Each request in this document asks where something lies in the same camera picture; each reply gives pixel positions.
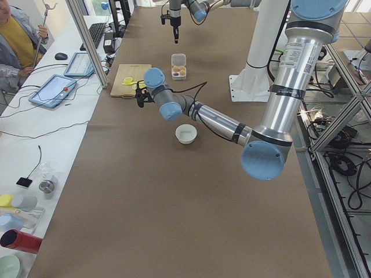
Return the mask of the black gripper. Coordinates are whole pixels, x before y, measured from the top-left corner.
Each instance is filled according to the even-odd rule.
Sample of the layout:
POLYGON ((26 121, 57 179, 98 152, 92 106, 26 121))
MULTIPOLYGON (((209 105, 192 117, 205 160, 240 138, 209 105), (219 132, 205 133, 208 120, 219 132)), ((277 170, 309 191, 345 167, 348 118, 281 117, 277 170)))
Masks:
POLYGON ((174 42, 179 42, 179 26, 181 25, 181 10, 170 10, 170 25, 173 27, 174 42))
POLYGON ((151 94, 147 90, 142 91, 142 99, 143 103, 153 103, 154 99, 152 98, 151 94))

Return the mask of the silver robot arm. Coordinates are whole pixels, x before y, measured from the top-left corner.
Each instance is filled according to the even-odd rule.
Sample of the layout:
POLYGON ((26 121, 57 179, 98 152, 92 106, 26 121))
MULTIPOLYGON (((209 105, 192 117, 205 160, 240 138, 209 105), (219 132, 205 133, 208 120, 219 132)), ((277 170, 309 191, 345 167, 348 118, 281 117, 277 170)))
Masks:
POLYGON ((345 1, 262 1, 246 66, 230 82, 241 101, 264 101, 258 125, 248 127, 200 102, 196 96, 173 91, 159 68, 144 73, 145 100, 154 102, 165 120, 181 115, 215 135, 242 146, 241 165, 251 177, 268 181, 285 166, 290 131, 304 99, 323 46, 339 35, 345 1))
POLYGON ((230 4, 231 1, 196 1, 196 0, 169 0, 169 9, 166 13, 161 10, 161 23, 165 25, 166 20, 170 21, 173 28, 175 44, 179 42, 179 27, 181 26, 181 7, 184 5, 196 25, 201 25, 208 14, 216 8, 230 4))

